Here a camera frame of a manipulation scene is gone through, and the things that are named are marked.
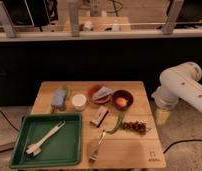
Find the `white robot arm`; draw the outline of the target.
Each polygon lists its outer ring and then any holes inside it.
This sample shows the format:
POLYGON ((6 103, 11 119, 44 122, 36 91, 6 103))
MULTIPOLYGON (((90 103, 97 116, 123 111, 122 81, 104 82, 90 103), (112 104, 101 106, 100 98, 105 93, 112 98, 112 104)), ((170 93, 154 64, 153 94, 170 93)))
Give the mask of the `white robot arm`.
POLYGON ((170 67, 160 74, 160 86, 151 95, 157 106, 157 125, 166 123, 170 111, 180 99, 202 113, 202 85, 199 83, 201 77, 202 69, 195 62, 170 67))

